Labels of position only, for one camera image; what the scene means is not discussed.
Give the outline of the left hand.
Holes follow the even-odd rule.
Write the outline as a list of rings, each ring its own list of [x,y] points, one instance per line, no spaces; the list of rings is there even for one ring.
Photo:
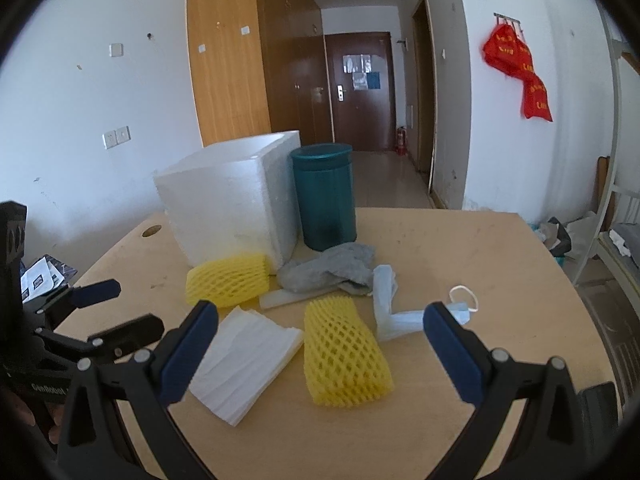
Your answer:
[[[24,424],[29,427],[35,427],[38,425],[38,418],[19,396],[6,389],[2,389],[1,393],[3,399],[8,402],[9,408],[18,420],[24,422]],[[58,445],[62,432],[65,406],[53,403],[45,403],[44,406],[47,408],[49,418],[51,419],[51,423],[48,428],[48,440],[51,444]]]

